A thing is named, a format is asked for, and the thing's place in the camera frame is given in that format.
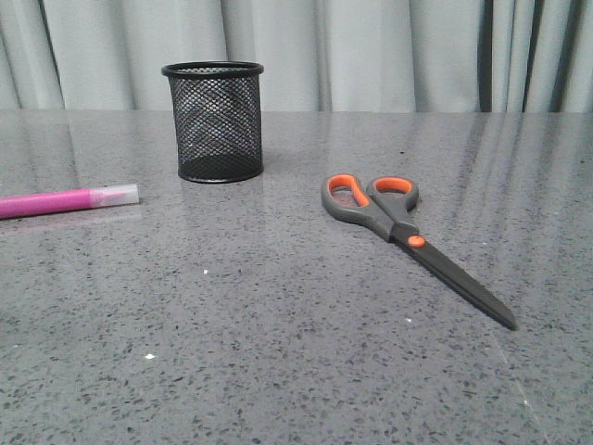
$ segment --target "highlighter cap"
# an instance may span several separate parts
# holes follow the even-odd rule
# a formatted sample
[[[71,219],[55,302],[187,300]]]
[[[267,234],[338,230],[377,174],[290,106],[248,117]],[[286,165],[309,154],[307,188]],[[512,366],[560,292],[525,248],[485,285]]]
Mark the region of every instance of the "highlighter cap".
[[[136,204],[139,201],[137,184],[91,188],[91,207],[93,208]]]

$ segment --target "scissor blade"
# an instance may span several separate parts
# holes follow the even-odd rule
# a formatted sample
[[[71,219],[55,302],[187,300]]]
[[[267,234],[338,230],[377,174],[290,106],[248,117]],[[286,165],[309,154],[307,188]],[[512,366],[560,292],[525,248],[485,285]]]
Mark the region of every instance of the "scissor blade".
[[[410,248],[403,240],[398,240],[397,243],[417,262],[477,309],[509,329],[517,329],[511,310],[437,248],[428,242],[421,248]]]

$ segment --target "scissor handle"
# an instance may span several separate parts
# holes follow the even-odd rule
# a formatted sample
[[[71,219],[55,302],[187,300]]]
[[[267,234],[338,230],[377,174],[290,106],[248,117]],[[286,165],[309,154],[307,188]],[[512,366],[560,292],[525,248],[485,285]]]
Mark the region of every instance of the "scissor handle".
[[[350,190],[358,206],[348,207],[336,201],[332,194],[336,189]],[[356,176],[337,174],[323,180],[322,204],[327,212],[337,220],[362,225],[371,229],[384,241],[391,241],[393,221],[362,190]]]
[[[397,176],[382,176],[369,182],[367,195],[394,221],[395,230],[404,230],[407,235],[419,233],[418,226],[409,214],[420,195],[414,182]]]

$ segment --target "speckled countertop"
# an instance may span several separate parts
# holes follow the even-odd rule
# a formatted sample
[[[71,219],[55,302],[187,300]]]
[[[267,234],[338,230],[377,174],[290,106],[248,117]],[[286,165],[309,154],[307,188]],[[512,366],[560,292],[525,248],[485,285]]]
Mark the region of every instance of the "speckled countertop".
[[[169,112],[0,112],[0,196],[142,197],[0,221],[0,443],[593,443],[593,115],[264,113],[263,141],[260,176],[194,184]],[[329,216],[337,172],[415,180],[520,329]]]

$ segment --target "black mesh pen holder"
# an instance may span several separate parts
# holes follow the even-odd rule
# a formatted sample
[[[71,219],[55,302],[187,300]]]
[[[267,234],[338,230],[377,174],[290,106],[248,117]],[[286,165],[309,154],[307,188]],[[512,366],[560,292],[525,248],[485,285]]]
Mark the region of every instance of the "black mesh pen holder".
[[[179,176],[231,183],[263,171],[259,75],[250,62],[192,62],[164,67],[177,135]]]

